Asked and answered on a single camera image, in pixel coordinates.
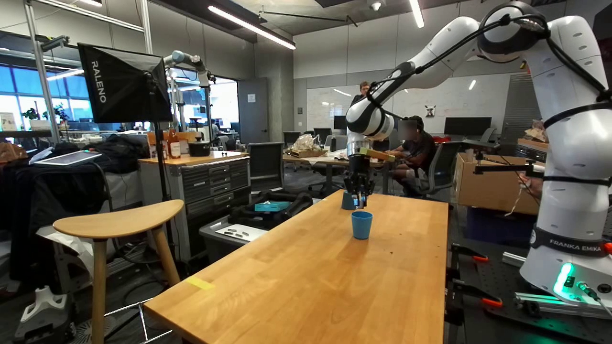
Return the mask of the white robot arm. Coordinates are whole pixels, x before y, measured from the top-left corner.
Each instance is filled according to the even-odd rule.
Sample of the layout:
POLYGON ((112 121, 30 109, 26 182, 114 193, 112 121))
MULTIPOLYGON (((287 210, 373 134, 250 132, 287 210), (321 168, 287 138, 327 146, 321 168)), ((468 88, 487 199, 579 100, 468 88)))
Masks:
POLYGON ((522 60, 549 140, 537 222, 520 277, 562 300, 612 302, 612 254, 602 239, 610 209, 612 100, 591 25, 579 16, 545 19, 512 0, 484 19, 459 16, 348 109, 357 140, 380 140, 394 121, 382 105, 403 86, 441 84, 468 58, 522 60))

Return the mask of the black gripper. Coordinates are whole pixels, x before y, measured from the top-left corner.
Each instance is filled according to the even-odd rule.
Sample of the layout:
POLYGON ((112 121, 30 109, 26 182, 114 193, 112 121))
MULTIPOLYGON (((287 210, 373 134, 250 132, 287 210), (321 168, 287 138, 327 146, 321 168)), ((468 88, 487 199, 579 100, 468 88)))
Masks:
POLYGON ((357 197, 367 197, 373 193, 375 182, 371 180, 369 157, 367 155, 350 155, 348 172, 344 178, 344 189, 357 197))

